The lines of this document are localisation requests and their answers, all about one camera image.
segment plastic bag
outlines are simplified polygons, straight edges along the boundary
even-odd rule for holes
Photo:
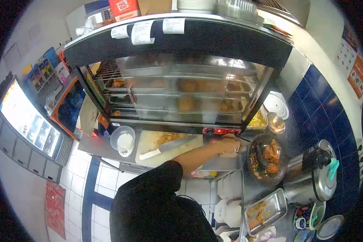
[[[46,109],[48,114],[51,114],[53,111],[53,108],[55,106],[56,100],[55,100],[55,94],[51,93],[46,98],[46,104],[44,105],[44,109]]]
[[[78,36],[82,36],[82,35],[88,34],[88,33],[92,32],[93,30],[101,28],[101,27],[102,27],[102,25],[97,24],[96,19],[94,17],[91,17],[86,20],[85,26],[76,28],[75,33]]]

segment wire rack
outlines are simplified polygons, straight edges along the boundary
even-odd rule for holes
[[[103,81],[104,83],[108,80],[121,79],[122,76],[117,66],[117,61],[109,60],[104,64],[104,67],[95,77],[95,81]]]

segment stainless steel pot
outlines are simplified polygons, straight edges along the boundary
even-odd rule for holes
[[[331,158],[336,158],[331,144],[323,139],[316,144],[327,151]],[[322,165],[314,169],[304,170],[304,156],[300,155],[289,161],[288,172],[285,175],[283,186],[288,204],[309,204],[315,201],[329,200],[336,189],[336,174],[329,178],[329,165]]]

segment orange poster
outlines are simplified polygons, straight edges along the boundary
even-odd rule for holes
[[[361,98],[363,95],[363,60],[359,56],[356,57],[348,81],[358,98]]]

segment red poster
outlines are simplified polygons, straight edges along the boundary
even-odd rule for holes
[[[65,234],[65,190],[48,181],[46,185],[46,222],[63,239]]]
[[[348,81],[354,89],[358,98],[363,95],[363,61],[357,56],[353,68],[349,74]]]

